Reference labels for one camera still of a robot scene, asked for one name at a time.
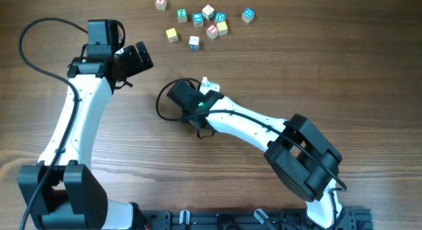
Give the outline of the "yellow top block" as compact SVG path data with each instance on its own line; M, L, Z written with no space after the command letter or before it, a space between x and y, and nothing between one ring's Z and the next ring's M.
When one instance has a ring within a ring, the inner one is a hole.
M223 35L226 35L228 33L228 27L227 27L226 21L218 22L216 24L216 26L218 28L219 36L223 36Z

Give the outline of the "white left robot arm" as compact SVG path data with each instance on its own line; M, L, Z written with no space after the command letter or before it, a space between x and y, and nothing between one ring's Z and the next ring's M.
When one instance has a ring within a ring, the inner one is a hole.
M110 200L92 174L92 148L116 82L153 67L143 42L114 54L75 57L53 136L37 164L24 165L18 186L37 229L147 229L134 202Z

